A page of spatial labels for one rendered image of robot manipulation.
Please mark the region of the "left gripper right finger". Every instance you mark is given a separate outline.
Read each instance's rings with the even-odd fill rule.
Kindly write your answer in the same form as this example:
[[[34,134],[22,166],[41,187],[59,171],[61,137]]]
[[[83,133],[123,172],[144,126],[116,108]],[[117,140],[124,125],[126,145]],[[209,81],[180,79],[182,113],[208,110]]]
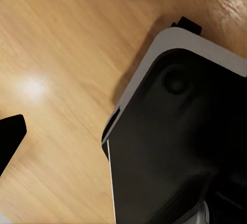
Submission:
[[[247,155],[247,116],[240,114],[234,115],[231,133]]]

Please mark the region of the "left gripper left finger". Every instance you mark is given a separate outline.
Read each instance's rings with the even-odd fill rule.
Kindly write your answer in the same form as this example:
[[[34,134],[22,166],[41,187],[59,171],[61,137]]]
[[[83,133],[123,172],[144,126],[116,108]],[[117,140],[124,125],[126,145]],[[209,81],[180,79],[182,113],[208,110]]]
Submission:
[[[0,175],[27,134],[22,114],[0,120]]]

